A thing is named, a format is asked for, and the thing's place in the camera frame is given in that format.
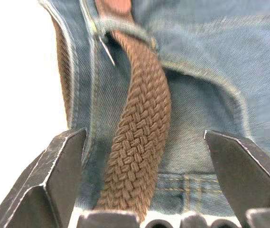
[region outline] woven elastic belt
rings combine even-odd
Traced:
[[[95,0],[95,3],[101,17],[115,16],[134,23],[130,0]],[[157,56],[148,45],[120,31],[111,32],[111,36],[128,56],[131,80],[95,209],[130,210],[143,221],[168,135],[170,93]]]

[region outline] blue denim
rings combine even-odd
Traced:
[[[121,47],[104,36],[122,29],[145,42],[150,37],[156,41],[172,97],[171,127],[150,210],[232,216],[203,132],[213,129],[248,137],[270,155],[270,1],[133,0],[139,28],[118,19],[100,19],[94,0],[41,4],[68,44],[68,125],[89,130],[76,206],[92,209],[100,196],[126,102],[130,64]]]

